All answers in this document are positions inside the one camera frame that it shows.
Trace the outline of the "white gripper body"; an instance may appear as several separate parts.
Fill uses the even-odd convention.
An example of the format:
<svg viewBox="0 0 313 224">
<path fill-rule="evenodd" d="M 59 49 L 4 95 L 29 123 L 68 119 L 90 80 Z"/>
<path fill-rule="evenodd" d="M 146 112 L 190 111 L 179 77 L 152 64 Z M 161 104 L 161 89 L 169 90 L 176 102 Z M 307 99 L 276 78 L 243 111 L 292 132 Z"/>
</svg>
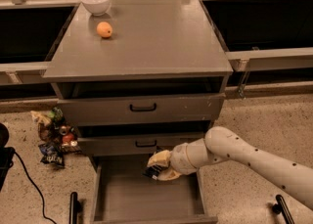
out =
<svg viewBox="0 0 313 224">
<path fill-rule="evenodd" d="M 188 144 L 183 143 L 171 151 L 170 165 L 182 175 L 189 175 L 198 171 L 189 160 L 187 147 Z"/>
</svg>

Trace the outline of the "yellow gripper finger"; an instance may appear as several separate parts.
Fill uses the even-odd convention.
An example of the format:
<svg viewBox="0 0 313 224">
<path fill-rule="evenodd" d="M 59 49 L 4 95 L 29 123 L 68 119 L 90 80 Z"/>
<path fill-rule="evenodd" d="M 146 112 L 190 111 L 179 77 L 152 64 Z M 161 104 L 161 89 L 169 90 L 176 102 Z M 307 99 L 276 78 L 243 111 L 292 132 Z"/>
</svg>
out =
<svg viewBox="0 0 313 224">
<path fill-rule="evenodd" d="M 176 171 L 173 167 L 163 168 L 159 173 L 157 179 L 159 181 L 170 181 L 178 179 L 181 174 Z"/>
<path fill-rule="evenodd" d="M 155 153 L 149 158 L 147 167 L 152 167 L 155 165 L 158 165 L 161 167 L 168 167 L 170 163 L 170 157 L 171 157 L 171 151 L 169 150 L 164 150 L 164 151 Z"/>
</svg>

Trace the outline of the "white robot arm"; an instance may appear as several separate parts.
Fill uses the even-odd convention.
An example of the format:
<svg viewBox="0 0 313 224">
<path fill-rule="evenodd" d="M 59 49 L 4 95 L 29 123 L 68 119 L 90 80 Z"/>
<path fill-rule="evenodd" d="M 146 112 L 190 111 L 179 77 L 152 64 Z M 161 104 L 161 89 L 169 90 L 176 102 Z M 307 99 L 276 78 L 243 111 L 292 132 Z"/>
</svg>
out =
<svg viewBox="0 0 313 224">
<path fill-rule="evenodd" d="M 147 167 L 156 168 L 154 179 L 168 181 L 195 173 L 206 165 L 228 160 L 247 166 L 313 209 L 312 168 L 262 151 L 225 127 L 212 127 L 197 141 L 180 144 L 171 151 L 154 153 L 149 158 Z"/>
</svg>

